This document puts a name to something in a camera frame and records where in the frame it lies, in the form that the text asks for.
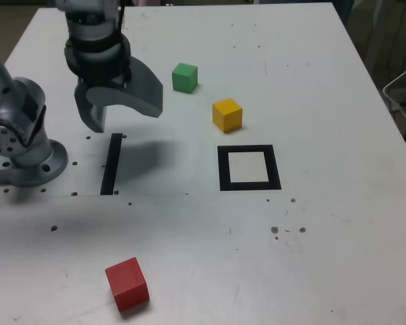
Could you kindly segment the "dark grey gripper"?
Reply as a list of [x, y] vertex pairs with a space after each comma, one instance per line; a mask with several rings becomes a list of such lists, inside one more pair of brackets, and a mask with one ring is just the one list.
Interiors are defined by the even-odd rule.
[[163, 111], [163, 85], [140, 60], [131, 56], [131, 80], [122, 76], [95, 80], [78, 78], [74, 98], [84, 124], [95, 133], [103, 133], [104, 106], [122, 105], [138, 113], [158, 118]]

